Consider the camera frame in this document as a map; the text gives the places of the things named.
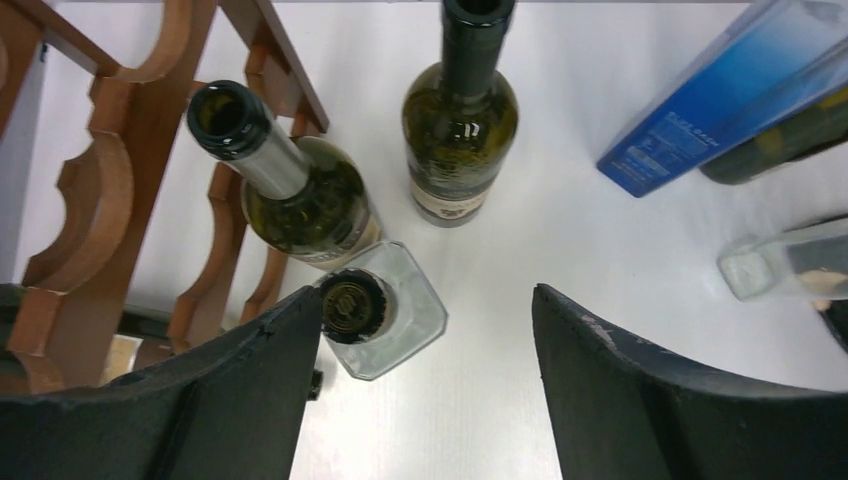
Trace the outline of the brown wooden wine rack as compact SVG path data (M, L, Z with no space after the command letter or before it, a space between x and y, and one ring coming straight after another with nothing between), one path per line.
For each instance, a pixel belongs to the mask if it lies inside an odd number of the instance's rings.
M1 5L1 119L21 101L39 44L92 75L89 146L65 161L57 187L65 220L29 260L25 292L1 350L22 366L3 393L99 384L212 20L222 11L248 50L248 86L294 136L319 136L329 118L268 1L167 1L156 43L138 67L121 65L44 1Z

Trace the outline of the clear round glass bottle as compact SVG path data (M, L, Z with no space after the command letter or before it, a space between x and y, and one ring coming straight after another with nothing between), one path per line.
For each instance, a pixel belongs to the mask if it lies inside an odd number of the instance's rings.
M823 218L769 237L727 245L716 266L740 301L847 298L847 216Z

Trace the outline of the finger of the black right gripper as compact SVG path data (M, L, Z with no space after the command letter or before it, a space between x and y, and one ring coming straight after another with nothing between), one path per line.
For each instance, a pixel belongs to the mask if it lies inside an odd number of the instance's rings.
M818 303L818 313L832 337L847 351L847 301L822 300Z

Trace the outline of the green wine bottle brown label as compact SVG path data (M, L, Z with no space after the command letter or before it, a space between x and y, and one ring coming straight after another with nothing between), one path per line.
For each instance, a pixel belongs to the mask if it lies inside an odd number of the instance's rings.
M7 350L7 344L12 328L16 322L23 296L27 289L19 284L4 283L1 285L1 349ZM139 306L124 308L118 333L144 341L151 341L164 350L166 358L175 353L168 337L170 314Z

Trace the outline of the clear square bottle black cap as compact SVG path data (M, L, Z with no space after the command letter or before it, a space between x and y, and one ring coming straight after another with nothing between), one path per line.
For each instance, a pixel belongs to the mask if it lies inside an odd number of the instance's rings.
M446 331L449 313L407 247L382 240L314 283L322 334L347 373L373 381Z

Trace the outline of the blue square glass bottle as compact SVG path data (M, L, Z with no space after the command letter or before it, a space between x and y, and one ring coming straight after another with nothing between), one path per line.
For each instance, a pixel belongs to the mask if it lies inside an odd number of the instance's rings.
M596 167L640 198L846 84L846 2L756 1L616 136Z

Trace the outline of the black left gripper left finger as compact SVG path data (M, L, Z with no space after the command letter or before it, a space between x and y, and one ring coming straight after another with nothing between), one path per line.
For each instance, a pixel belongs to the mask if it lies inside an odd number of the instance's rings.
M1 398L5 479L286 479L320 337L305 286L102 387Z

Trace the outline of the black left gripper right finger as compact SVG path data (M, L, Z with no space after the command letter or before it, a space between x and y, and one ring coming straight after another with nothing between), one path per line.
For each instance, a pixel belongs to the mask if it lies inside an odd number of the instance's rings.
M843 479L847 396L691 360L533 292L533 335L566 479Z

